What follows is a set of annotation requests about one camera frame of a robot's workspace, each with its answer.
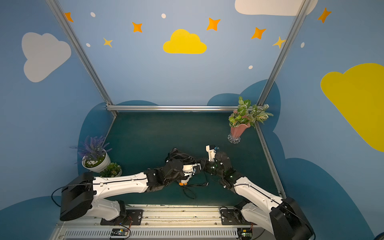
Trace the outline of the penguin plush bag decoration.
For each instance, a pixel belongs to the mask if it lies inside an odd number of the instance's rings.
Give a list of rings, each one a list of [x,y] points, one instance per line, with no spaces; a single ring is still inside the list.
[[[181,179],[177,180],[179,186],[186,186],[190,180],[191,176],[184,176]]]

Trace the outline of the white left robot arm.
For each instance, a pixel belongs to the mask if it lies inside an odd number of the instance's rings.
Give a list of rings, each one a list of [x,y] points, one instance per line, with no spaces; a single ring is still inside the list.
[[[193,167],[181,160],[169,160],[162,168],[131,176],[103,178],[84,173],[62,187],[60,220],[66,222],[88,216],[100,218],[102,225],[121,225],[128,219],[126,205],[121,200],[110,201],[110,197],[156,192],[173,182],[184,185],[193,173]]]

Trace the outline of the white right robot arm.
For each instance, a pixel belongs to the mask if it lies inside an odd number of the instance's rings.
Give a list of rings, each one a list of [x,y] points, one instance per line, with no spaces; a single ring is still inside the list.
[[[315,231],[299,204],[291,197],[282,198],[254,184],[235,170],[224,152],[213,158],[200,159],[202,171],[219,177],[221,185],[242,196],[243,218],[274,235],[277,240],[314,240]]]

